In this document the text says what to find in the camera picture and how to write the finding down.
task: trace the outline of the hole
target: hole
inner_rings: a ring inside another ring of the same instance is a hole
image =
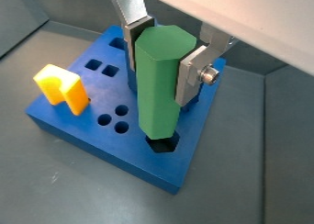
[[[89,62],[84,65],[84,67],[95,71],[95,70],[97,69],[97,67],[100,66],[101,63],[103,63],[101,61],[99,61],[99,60],[96,60],[96,59],[92,59],[92,60],[89,60]]]
[[[112,122],[112,117],[108,114],[103,114],[99,118],[97,118],[97,124],[100,126],[105,126]]]
[[[124,105],[117,106],[116,109],[115,109],[115,114],[119,117],[124,116],[127,114],[127,112],[128,112],[128,107],[124,106]]]
[[[212,77],[212,84],[216,82],[216,80],[217,80],[217,77],[219,77],[219,73]]]
[[[128,131],[128,124],[124,121],[117,122],[113,129],[117,133],[123,134]]]
[[[111,66],[108,65],[104,70],[103,70],[103,74],[109,76],[109,77],[113,77],[116,75],[116,73],[119,72],[119,68],[115,67],[115,66]]]
[[[160,140],[151,140],[145,136],[145,141],[155,153],[173,152],[179,140],[180,140],[180,136],[176,132],[173,132],[169,138],[160,139]]]
[[[121,38],[115,38],[109,45],[119,50],[124,50],[124,40]]]

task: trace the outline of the green block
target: green block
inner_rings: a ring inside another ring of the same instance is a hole
[[[176,26],[147,28],[135,42],[139,121],[151,140],[172,136],[180,112],[173,99],[179,60],[195,44]]]

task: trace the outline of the blue block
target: blue block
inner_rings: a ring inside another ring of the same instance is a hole
[[[136,95],[127,86],[121,38],[121,29],[109,27],[68,67],[81,77],[91,98],[83,114],[73,116],[65,103],[52,106],[44,95],[38,96],[25,113],[56,137],[176,194],[184,182],[217,84],[204,86],[197,104],[180,112],[175,151],[156,153],[139,128]],[[217,59],[215,66],[221,72],[224,60]]]

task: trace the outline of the yellow u-shaped block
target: yellow u-shaped block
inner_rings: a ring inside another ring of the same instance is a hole
[[[49,103],[57,105],[65,101],[70,112],[79,116],[89,103],[81,77],[76,73],[48,64],[33,79]]]

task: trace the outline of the metal bracket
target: metal bracket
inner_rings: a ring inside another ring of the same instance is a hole
[[[112,0],[112,4],[124,25],[147,16],[143,0]]]
[[[213,60],[233,45],[231,35],[201,23],[200,39],[208,46],[200,46],[180,61],[175,101],[184,106],[199,93],[200,84],[213,84],[219,72],[212,67]]]
[[[143,0],[112,0],[112,4],[123,24],[129,69],[135,72],[135,40],[144,29],[155,25],[155,19],[147,15]]]

